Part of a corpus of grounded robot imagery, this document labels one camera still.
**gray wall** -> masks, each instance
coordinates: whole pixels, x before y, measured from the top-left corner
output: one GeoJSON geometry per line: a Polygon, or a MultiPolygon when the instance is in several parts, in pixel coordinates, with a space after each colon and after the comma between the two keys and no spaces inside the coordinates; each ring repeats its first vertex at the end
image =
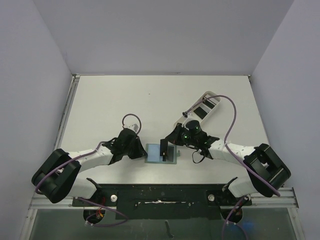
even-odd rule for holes
{"type": "Polygon", "coordinates": [[[75,74],[251,74],[293,0],[34,0],[75,74]]]}
{"type": "Polygon", "coordinates": [[[272,147],[291,169],[307,240],[320,239],[320,1],[295,0],[253,72],[272,147]]]}
{"type": "Polygon", "coordinates": [[[19,238],[71,80],[32,0],[0,1],[0,239],[19,238]]]}

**white table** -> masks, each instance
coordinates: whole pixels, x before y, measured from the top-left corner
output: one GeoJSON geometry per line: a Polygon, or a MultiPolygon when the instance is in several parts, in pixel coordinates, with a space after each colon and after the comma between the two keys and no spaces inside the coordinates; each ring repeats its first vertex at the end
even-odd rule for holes
{"type": "MultiPolygon", "coordinates": [[[[247,76],[88,75],[79,79],[60,147],[67,152],[81,151],[117,137],[127,113],[137,114],[142,121],[139,136],[144,148],[147,143],[160,143],[182,112],[206,91],[234,100],[238,114],[229,136],[232,143],[268,143],[247,76]]],[[[233,114],[230,102],[221,99],[203,130],[223,138],[233,114]]],[[[138,122],[128,117],[126,124],[133,123],[138,122]]],[[[224,184],[247,175],[242,166],[217,159],[194,164],[193,150],[178,149],[181,156],[177,164],[152,164],[145,163],[144,158],[124,157],[113,165],[84,171],[79,177],[92,178],[99,184],[224,184]]]]}

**light blue object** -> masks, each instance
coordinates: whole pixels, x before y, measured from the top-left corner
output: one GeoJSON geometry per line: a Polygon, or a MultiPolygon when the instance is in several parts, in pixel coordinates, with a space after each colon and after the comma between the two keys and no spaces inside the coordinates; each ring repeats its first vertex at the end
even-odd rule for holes
{"type": "Polygon", "coordinates": [[[147,143],[146,152],[148,156],[145,162],[148,164],[177,164],[177,146],[175,145],[168,145],[166,161],[163,161],[163,157],[160,156],[160,144],[147,143]]]}

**black base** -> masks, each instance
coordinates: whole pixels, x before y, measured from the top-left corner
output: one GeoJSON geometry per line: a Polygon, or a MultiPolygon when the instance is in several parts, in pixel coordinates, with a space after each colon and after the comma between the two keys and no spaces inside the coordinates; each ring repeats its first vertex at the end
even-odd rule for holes
{"type": "MultiPolygon", "coordinates": [[[[105,205],[115,207],[129,219],[221,219],[218,206],[234,206],[237,199],[222,192],[224,184],[100,184],[105,205]],[[215,201],[209,201],[213,194],[215,201]],[[117,195],[117,202],[111,202],[117,195]]],[[[73,199],[72,206],[88,203],[73,199]]]]}

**screw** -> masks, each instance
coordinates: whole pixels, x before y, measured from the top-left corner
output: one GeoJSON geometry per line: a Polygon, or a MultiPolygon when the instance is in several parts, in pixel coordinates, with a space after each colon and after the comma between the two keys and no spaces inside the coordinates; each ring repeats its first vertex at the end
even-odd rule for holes
{"type": "Polygon", "coordinates": [[[117,195],[112,195],[111,197],[110,197],[110,199],[111,199],[111,202],[116,202],[117,201],[117,199],[118,199],[118,197],[117,197],[117,195]]]}
{"type": "Polygon", "coordinates": [[[215,195],[210,194],[210,195],[208,196],[208,199],[209,199],[210,202],[213,202],[213,201],[215,200],[215,195]]]}

